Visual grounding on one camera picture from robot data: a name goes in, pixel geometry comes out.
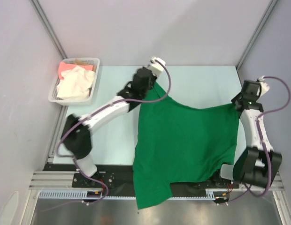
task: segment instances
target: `robotic arm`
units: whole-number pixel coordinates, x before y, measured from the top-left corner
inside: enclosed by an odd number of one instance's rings
[[[282,156],[274,152],[268,140],[263,116],[260,116],[263,107],[256,102],[268,90],[269,86],[264,82],[263,77],[257,81],[245,80],[241,92],[232,99],[245,130],[246,149],[239,153],[240,156],[234,165],[222,165],[221,177],[265,188],[270,169],[263,149],[265,145],[271,161],[271,183],[273,182],[282,162]]]
[[[125,99],[142,100],[146,97],[148,91],[153,88],[156,79],[164,70],[156,60],[165,65],[165,61],[156,57],[151,58],[151,63],[147,67],[138,69],[132,81],[128,82],[111,101],[100,107],[100,110],[97,109],[80,117],[75,117],[73,114],[67,117],[62,136],[80,120],[89,117],[64,140],[65,147],[73,153],[80,170],[87,176],[91,177],[97,172],[97,167],[89,154],[92,150],[92,134],[104,124],[122,114],[130,112],[140,104],[140,102],[132,102]]]

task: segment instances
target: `green cloth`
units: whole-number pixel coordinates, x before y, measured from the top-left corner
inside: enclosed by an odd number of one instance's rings
[[[145,100],[164,94],[156,83]],[[142,104],[133,163],[138,209],[172,197],[170,183],[205,181],[222,164],[233,164],[237,130],[233,104],[195,109],[169,96]]]

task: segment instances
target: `white basket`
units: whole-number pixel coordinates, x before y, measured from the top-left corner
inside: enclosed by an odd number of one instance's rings
[[[90,91],[90,96],[86,99],[81,99],[81,100],[77,100],[77,99],[61,99],[57,97],[57,85],[59,84],[59,77],[57,74],[57,77],[55,78],[52,87],[50,89],[50,93],[48,94],[48,100],[50,102],[56,102],[58,104],[61,105],[91,105],[92,103],[92,96],[93,96],[93,92],[94,92],[94,86],[95,83],[97,81],[97,77],[98,77],[98,71],[99,71],[99,65],[100,65],[100,60],[98,58],[71,58],[71,59],[64,59],[62,62],[65,63],[73,63],[73,61],[75,61],[76,59],[81,60],[82,62],[85,62],[89,65],[94,65],[97,66],[97,69],[95,71],[95,75],[94,75],[94,80],[93,80],[93,84],[91,87],[91,91]]]

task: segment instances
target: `light blue table surface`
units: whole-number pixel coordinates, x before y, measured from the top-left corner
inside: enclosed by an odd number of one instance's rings
[[[132,79],[136,66],[100,67],[92,105],[69,106],[66,116],[90,113],[111,100]],[[194,108],[208,108],[230,103],[241,89],[235,67],[168,66],[172,78],[170,96],[177,102]],[[164,89],[168,78],[162,73],[157,80]],[[139,107],[115,118],[92,136],[91,156],[95,164],[132,165],[137,144]],[[237,152],[245,149],[245,133],[239,123]],[[70,154],[64,146],[61,154]],[[54,157],[55,164],[72,164],[69,158]]]

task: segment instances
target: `t-shirt sleeve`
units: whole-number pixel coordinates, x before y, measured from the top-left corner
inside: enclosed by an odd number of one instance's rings
[[[163,177],[152,171],[143,171],[138,165],[134,165],[133,181],[139,210],[158,205],[172,197],[170,185]]]

